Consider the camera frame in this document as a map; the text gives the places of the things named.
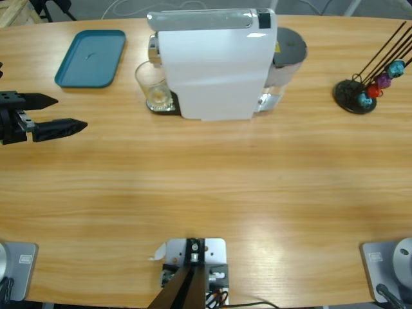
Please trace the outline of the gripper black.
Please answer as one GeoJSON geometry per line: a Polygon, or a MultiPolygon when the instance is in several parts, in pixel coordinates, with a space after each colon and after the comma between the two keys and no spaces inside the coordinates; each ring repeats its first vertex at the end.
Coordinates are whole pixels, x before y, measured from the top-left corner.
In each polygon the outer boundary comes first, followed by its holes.
{"type": "Polygon", "coordinates": [[[8,145],[27,141],[32,132],[34,142],[64,138],[81,132],[87,122],[72,118],[36,123],[24,110],[40,110],[58,103],[57,99],[42,93],[1,92],[1,144],[8,145]]]}

